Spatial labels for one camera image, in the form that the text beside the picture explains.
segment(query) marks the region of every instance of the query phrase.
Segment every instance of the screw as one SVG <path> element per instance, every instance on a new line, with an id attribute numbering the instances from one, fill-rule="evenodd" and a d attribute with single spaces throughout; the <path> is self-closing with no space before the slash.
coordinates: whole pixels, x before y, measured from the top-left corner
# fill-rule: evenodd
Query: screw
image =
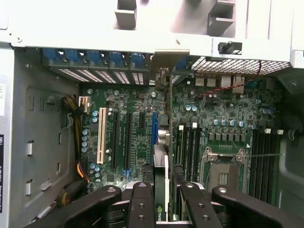
<path id="1" fill-rule="evenodd" d="M 115 190 L 115 188 L 113 188 L 113 187 L 109 187 L 109 189 L 107 190 L 107 192 L 115 192 L 116 190 Z"/>
<path id="2" fill-rule="evenodd" d="M 187 186 L 188 188 L 193 188 L 193 184 L 191 184 L 191 183 L 187 183 L 186 186 Z"/>
<path id="3" fill-rule="evenodd" d="M 151 93 L 151 97 L 152 97 L 152 98 L 156 98 L 156 92 L 152 92 L 152 93 Z"/>
<path id="4" fill-rule="evenodd" d="M 226 192 L 227 192 L 227 189 L 225 189 L 225 188 L 218 188 L 218 190 L 219 190 L 221 193 L 226 193 Z"/>

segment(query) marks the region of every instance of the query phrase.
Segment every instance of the label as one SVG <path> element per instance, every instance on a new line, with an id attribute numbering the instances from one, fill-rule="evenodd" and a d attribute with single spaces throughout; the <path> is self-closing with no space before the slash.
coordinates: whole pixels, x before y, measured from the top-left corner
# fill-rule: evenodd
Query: label
<path id="1" fill-rule="evenodd" d="M 4 157 L 4 135 L 0 134 L 0 213 L 3 209 L 3 157 Z"/>
<path id="2" fill-rule="evenodd" d="M 6 85 L 0 83 L 0 116 L 4 115 Z"/>

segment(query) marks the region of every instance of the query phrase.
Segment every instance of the capacitor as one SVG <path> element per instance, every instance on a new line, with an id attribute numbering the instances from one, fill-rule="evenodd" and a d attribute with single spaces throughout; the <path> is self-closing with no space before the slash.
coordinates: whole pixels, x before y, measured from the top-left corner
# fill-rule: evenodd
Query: capacitor
<path id="1" fill-rule="evenodd" d="M 83 130 L 82 130 L 82 134 L 83 134 L 83 135 L 87 135 L 88 133 L 89 133 L 89 130 L 88 130 L 88 129 L 83 129 Z"/>
<path id="2" fill-rule="evenodd" d="M 156 92 L 152 92 L 152 93 L 151 93 L 151 97 L 152 97 L 152 98 L 156 98 Z"/>
<path id="3" fill-rule="evenodd" d="M 192 111 L 196 112 L 198 110 L 197 106 L 192 106 Z"/>
<path id="4" fill-rule="evenodd" d="M 254 130 L 254 129 L 256 128 L 256 126 L 255 126 L 255 125 L 250 124 L 250 125 L 248 125 L 248 128 L 249 128 L 249 129 L 251 129 L 251 130 Z"/>
<path id="5" fill-rule="evenodd" d="M 238 125 L 238 127 L 244 127 L 244 122 L 243 121 L 238 121 L 238 123 L 237 123 Z"/>
<path id="6" fill-rule="evenodd" d="M 82 147 L 86 147 L 87 146 L 87 142 L 84 141 L 84 142 L 81 143 L 81 145 L 82 145 Z"/>
<path id="7" fill-rule="evenodd" d="M 91 163 L 91 164 L 90 164 L 90 169 L 93 170 L 94 168 L 95 168 L 95 164 L 94 164 L 94 163 Z"/>
<path id="8" fill-rule="evenodd" d="M 93 111 L 93 112 L 92 112 L 92 116 L 98 116 L 98 111 L 96 111 L 96 110 Z"/>
<path id="9" fill-rule="evenodd" d="M 86 153 L 86 152 L 87 152 L 87 147 L 81 148 L 81 152 L 82 152 L 82 153 Z"/>
<path id="10" fill-rule="evenodd" d="M 268 114 L 273 115 L 275 113 L 275 110 L 273 108 L 268 109 Z"/>
<path id="11" fill-rule="evenodd" d="M 99 171 L 100 171 L 99 165 L 95 166 L 94 171 L 95 171 L 95 172 L 99 172 Z"/>
<path id="12" fill-rule="evenodd" d="M 88 89 L 87 93 L 91 95 L 93 93 L 93 89 Z"/>
<path id="13" fill-rule="evenodd" d="M 230 125 L 230 126 L 233 127 L 235 124 L 236 124 L 236 122 L 235 122 L 234 120 L 230 120 L 230 122 L 229 122 L 229 125 Z"/>
<path id="14" fill-rule="evenodd" d="M 190 106 L 190 105 L 186 105 L 186 106 L 185 106 L 185 109 L 186 109 L 187 111 L 190 111 L 190 110 L 191 110 L 191 106 Z"/>
<path id="15" fill-rule="evenodd" d="M 94 116 L 94 117 L 92 118 L 92 122 L 93 122 L 93 123 L 96 123 L 97 121 L 98 121 L 97 117 Z"/>
<path id="16" fill-rule="evenodd" d="M 218 124 L 219 124 L 219 120 L 214 120 L 214 121 L 213 121 L 213 124 L 214 124 L 214 125 L 218 125 Z"/>
<path id="17" fill-rule="evenodd" d="M 260 108 L 260 113 L 262 114 L 268 114 L 269 108 Z"/>

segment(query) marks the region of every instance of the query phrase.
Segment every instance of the mounting hole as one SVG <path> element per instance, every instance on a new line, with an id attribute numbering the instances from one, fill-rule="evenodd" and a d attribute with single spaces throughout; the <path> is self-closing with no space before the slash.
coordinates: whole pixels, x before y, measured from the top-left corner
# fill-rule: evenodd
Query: mounting hole
<path id="1" fill-rule="evenodd" d="M 144 220 L 144 216 L 143 215 L 138 216 L 138 220 L 143 221 Z"/>
<path id="2" fill-rule="evenodd" d="M 208 216 L 208 215 L 203 215 L 203 220 L 205 220 L 205 221 L 209 221 L 209 220 L 210 220 L 210 218 L 209 218 L 209 216 Z"/>

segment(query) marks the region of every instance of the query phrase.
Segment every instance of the ram slot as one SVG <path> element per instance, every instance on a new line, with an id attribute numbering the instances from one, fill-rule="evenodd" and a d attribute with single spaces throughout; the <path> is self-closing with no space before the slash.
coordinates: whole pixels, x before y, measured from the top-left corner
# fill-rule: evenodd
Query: ram slot
<path id="1" fill-rule="evenodd" d="M 189 128 L 184 126 L 183 142 L 181 145 L 182 148 L 181 164 L 184 170 L 186 170 L 186 149 L 187 149 L 188 132 L 189 132 Z"/>
<path id="2" fill-rule="evenodd" d="M 105 161 L 105 136 L 106 136 L 107 108 L 99 108 L 97 164 Z"/>
<path id="3" fill-rule="evenodd" d="M 259 134 L 259 147 L 258 147 L 258 155 L 260 155 L 257 159 L 257 180 L 256 180 L 256 193 L 255 198 L 258 200 L 261 199 L 261 190 L 263 186 L 263 161 L 264 157 L 262 156 L 264 154 L 264 148 L 265 148 L 265 134 L 260 133 Z"/>
<path id="4" fill-rule="evenodd" d="M 191 181 L 194 132 L 195 132 L 194 129 L 190 129 L 190 131 L 189 131 L 188 153 L 187 153 L 187 168 L 186 168 L 186 181 Z"/>
<path id="5" fill-rule="evenodd" d="M 113 114 L 113 145 L 112 145 L 112 159 L 111 168 L 117 168 L 118 162 L 118 148 L 119 148 L 119 128 L 120 128 L 120 114 L 119 112 L 114 112 Z"/>
<path id="6" fill-rule="evenodd" d="M 197 182 L 198 178 L 198 167 L 199 167 L 199 155 L 200 155 L 200 130 L 199 128 L 196 129 L 195 132 L 195 141 L 194 141 L 194 151 L 193 151 L 193 169 L 192 169 L 192 181 Z"/>
<path id="7" fill-rule="evenodd" d="M 271 134 L 265 134 L 265 146 L 263 154 L 265 157 L 263 157 L 263 174 L 262 174 L 262 189 L 261 189 L 261 200 L 263 202 L 266 202 L 267 198 L 267 189 L 269 185 L 269 156 L 267 154 L 270 154 L 270 148 L 271 148 Z"/>
<path id="8" fill-rule="evenodd" d="M 124 146 L 124 168 L 131 167 L 131 142 L 132 142 L 132 122 L 133 114 L 127 113 L 125 127 L 125 146 Z"/>
<path id="9" fill-rule="evenodd" d="M 250 182 L 249 182 L 249 196 L 254 197 L 256 191 L 256 180 L 257 180 L 257 155 L 258 151 L 258 130 L 254 130 L 252 134 L 252 151 L 251 155 L 251 166 L 250 166 Z"/>

